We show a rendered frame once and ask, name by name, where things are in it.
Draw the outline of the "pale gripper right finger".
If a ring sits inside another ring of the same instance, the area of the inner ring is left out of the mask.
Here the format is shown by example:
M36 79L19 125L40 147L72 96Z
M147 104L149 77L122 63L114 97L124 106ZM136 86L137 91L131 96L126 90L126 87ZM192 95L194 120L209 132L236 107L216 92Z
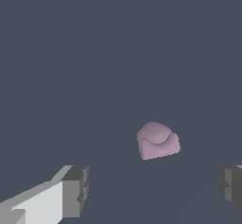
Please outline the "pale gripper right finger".
M219 166L216 174L219 194L242 214L242 165Z

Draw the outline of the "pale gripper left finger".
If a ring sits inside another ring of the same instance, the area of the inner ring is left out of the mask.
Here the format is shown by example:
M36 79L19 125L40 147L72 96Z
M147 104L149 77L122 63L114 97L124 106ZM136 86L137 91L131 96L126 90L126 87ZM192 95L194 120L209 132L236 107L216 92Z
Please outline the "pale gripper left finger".
M50 181L0 203L0 224L60 224L80 217L89 192L89 167L65 165Z

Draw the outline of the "pink lumpy object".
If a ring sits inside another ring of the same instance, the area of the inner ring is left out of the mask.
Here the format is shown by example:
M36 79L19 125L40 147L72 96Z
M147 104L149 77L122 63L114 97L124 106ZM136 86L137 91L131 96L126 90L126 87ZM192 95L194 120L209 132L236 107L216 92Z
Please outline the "pink lumpy object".
M137 141L143 160L173 155L181 150L179 136L157 122L146 123L137 132Z

